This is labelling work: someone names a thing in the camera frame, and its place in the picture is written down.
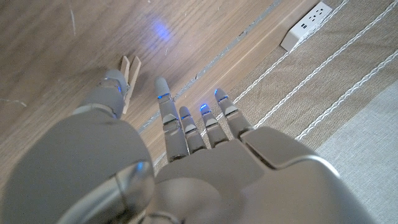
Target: robotic finger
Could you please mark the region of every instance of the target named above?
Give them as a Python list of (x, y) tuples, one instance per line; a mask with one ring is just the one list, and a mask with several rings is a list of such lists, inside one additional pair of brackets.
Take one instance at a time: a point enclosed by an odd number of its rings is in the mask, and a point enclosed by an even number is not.
[(188, 155), (187, 143), (166, 80), (157, 78), (155, 89), (162, 117), (167, 159), (172, 162)]
[(207, 136), (211, 147), (216, 147), (221, 142), (227, 142), (228, 137), (218, 123), (216, 117), (214, 117), (208, 105), (203, 105), (200, 108), (201, 117), (205, 122)]
[(207, 149), (187, 107), (183, 106), (180, 108), (180, 116), (189, 153), (193, 154), (197, 150)]
[(228, 126), (234, 138), (241, 139), (241, 135), (246, 131), (254, 130), (253, 126), (243, 116), (242, 112), (228, 99), (228, 95), (222, 89), (215, 91), (216, 101), (220, 106), (225, 118), (227, 119)]

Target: silver robotic arm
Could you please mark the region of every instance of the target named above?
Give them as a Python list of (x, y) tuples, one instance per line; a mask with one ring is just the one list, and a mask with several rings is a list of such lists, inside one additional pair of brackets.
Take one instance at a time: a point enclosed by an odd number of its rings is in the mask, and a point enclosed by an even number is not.
[(19, 161), (4, 190), (2, 223), (373, 223), (314, 151), (254, 129), (217, 89), (234, 139), (203, 105), (207, 149), (186, 107), (155, 81), (169, 164), (154, 177), (136, 130), (120, 121), (127, 84), (111, 70), (72, 116)]

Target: wooden surface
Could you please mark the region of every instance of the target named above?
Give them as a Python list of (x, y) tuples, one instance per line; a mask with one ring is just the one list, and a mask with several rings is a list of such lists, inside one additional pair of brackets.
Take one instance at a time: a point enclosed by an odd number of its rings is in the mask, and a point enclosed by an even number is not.
[[(232, 89), (316, 1), (282, 1), (177, 101), (196, 108)], [(121, 57), (142, 61), (127, 114), (136, 129), (157, 110), (154, 79), (172, 94), (213, 60), (272, 0), (6, 1), (0, 5), (0, 189), (28, 148), (70, 115)], [(142, 134), (153, 159), (160, 121)]]

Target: wooden clothespin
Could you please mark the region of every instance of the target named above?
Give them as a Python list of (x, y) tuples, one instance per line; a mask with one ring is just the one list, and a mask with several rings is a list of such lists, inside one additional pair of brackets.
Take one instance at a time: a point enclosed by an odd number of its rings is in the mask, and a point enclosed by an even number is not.
[(132, 91), (134, 89), (134, 85), (136, 84), (140, 67), (141, 61), (137, 56), (135, 56), (132, 60), (131, 67), (129, 59), (126, 56), (123, 56), (120, 72), (124, 74), (124, 78), (126, 79), (127, 84), (130, 86), (126, 96), (124, 97), (123, 114), (126, 114), (127, 109), (129, 108)]

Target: white power outlet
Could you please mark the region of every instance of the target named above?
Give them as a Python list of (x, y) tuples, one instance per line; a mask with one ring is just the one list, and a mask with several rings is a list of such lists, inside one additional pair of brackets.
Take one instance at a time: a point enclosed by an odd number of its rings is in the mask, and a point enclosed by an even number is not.
[(297, 42), (305, 37), (312, 29), (316, 28), (318, 23), (322, 21), (331, 12), (331, 7), (323, 2), (319, 2), (307, 15), (305, 15), (296, 25), (293, 26), (286, 34), (284, 40), (280, 44), (285, 50), (291, 51)]

